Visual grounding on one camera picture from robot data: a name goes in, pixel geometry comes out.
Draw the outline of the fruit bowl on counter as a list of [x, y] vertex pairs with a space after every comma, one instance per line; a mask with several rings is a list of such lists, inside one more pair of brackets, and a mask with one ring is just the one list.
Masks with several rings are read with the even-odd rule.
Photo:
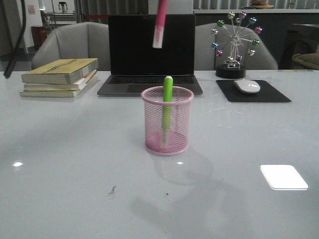
[[263, 2], [261, 0], [252, 0], [251, 6], [255, 9], [270, 9], [273, 8], [273, 5], [270, 5], [268, 2]]

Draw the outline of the pink mesh pen holder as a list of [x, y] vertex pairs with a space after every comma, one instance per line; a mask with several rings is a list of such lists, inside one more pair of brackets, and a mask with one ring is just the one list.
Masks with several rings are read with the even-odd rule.
[[163, 100], [163, 87], [141, 93], [145, 112], [145, 144], [158, 155], [176, 155], [189, 146], [191, 90], [173, 87], [172, 99]]

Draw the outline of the red barrier belt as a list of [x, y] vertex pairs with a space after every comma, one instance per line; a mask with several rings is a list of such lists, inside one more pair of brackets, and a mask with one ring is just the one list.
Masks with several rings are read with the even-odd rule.
[[108, 24], [108, 14], [79, 14], [79, 20], [81, 22], [96, 22], [102, 24]]

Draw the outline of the white middle book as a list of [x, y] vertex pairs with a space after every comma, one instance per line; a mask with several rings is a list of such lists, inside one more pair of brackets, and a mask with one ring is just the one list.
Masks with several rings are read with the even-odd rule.
[[40, 84], [40, 83], [25, 83], [26, 91], [80, 91], [95, 77], [97, 70], [93, 70], [72, 84]]

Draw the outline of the metal ferris wheel desk toy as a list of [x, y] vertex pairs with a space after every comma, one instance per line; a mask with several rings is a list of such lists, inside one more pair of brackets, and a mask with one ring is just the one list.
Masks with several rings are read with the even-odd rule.
[[246, 38], [248, 33], [244, 34], [243, 31], [248, 27], [241, 27], [243, 19], [247, 16], [247, 13], [244, 11], [239, 12], [238, 14], [234, 12], [229, 12], [227, 18], [231, 20], [232, 28], [228, 30], [225, 26], [224, 20], [219, 20], [217, 22], [217, 28], [211, 30], [211, 35], [217, 36], [219, 30], [226, 30], [226, 41], [219, 43], [211, 43], [211, 48], [215, 51], [215, 55], [220, 57], [223, 55], [224, 50], [229, 47], [230, 52], [227, 58], [224, 60], [223, 64], [217, 65], [216, 76], [225, 78], [225, 79], [239, 79], [246, 76], [246, 68], [242, 63], [243, 54], [239, 52], [239, 47], [245, 47], [244, 42], [251, 44], [251, 47], [246, 48], [246, 53], [249, 56], [253, 56], [256, 53], [254, 47], [260, 45], [261, 41], [258, 39], [249, 40]]

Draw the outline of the grey upholstered chair right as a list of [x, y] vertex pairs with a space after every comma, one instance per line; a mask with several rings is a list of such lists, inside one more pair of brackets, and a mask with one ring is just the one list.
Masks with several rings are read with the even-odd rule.
[[[214, 70], [230, 56], [230, 36], [236, 30], [229, 24], [218, 27], [216, 23], [195, 27], [194, 69]], [[238, 46], [242, 55], [240, 64], [247, 70], [277, 70], [278, 65], [260, 37], [251, 29], [238, 29], [243, 35]]]

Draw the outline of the yellow-spined bottom book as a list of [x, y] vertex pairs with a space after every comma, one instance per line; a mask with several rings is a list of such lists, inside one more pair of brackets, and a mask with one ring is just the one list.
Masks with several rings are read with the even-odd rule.
[[81, 91], [83, 91], [84, 89], [82, 89], [80, 91], [26, 91], [25, 89], [23, 89], [22, 91], [20, 91], [20, 95], [22, 97], [73, 98], [76, 95], [78, 95]]

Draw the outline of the black mouse pad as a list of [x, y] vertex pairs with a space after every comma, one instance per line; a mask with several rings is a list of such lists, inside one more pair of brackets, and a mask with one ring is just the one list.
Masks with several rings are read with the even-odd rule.
[[290, 103], [288, 97], [264, 80], [254, 80], [256, 89], [241, 90], [236, 80], [217, 80], [216, 83], [229, 102], [233, 103]]

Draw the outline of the grey upholstered chair left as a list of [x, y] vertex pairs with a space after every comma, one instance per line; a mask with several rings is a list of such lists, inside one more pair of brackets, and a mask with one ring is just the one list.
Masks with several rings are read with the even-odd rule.
[[97, 58], [98, 70], [110, 71], [109, 26], [83, 22], [54, 29], [32, 58], [31, 67], [73, 58]]

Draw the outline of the white computer mouse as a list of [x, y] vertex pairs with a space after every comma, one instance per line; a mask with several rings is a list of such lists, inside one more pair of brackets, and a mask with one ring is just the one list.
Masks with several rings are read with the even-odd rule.
[[245, 94], [254, 94], [259, 92], [261, 89], [259, 84], [254, 80], [247, 80], [247, 79], [235, 80], [234, 85], [240, 92]]

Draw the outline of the pink marker pen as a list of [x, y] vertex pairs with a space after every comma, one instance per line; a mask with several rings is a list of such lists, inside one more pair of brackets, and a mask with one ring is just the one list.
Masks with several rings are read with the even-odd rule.
[[153, 48], [156, 49], [162, 48], [167, 6], [167, 0], [159, 0], [153, 37]]

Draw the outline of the yellow top book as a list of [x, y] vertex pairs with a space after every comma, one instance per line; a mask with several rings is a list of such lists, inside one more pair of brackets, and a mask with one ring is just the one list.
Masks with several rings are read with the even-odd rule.
[[96, 69], [97, 58], [59, 59], [22, 74], [21, 78], [24, 83], [72, 84]]

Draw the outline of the grey open laptop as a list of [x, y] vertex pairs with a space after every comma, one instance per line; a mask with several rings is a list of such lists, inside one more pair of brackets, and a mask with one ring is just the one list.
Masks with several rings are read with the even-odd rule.
[[162, 86], [166, 76], [174, 86], [203, 93], [194, 75], [195, 15], [168, 14], [161, 48], [153, 47], [156, 16], [123, 14], [109, 17], [111, 74], [98, 90], [103, 97], [139, 97]]

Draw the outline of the red waste bin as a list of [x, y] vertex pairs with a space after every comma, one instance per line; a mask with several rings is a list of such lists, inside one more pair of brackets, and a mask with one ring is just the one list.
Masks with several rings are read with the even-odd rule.
[[31, 33], [35, 50], [38, 50], [47, 39], [47, 33], [44, 26], [36, 25], [31, 27]]

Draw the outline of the grey upholstered chair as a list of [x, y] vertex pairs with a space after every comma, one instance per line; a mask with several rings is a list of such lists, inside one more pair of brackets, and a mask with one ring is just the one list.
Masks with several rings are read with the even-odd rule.
[[54, 29], [32, 58], [31, 67], [73, 58], [97, 58], [98, 70], [110, 71], [109, 26], [83, 22]]
[[[230, 36], [236, 30], [229, 24], [218, 27], [216, 23], [195, 27], [194, 69], [214, 70], [230, 56]], [[240, 64], [247, 70], [277, 70], [278, 65], [260, 37], [251, 29], [238, 29], [243, 35], [238, 46], [242, 55]]]

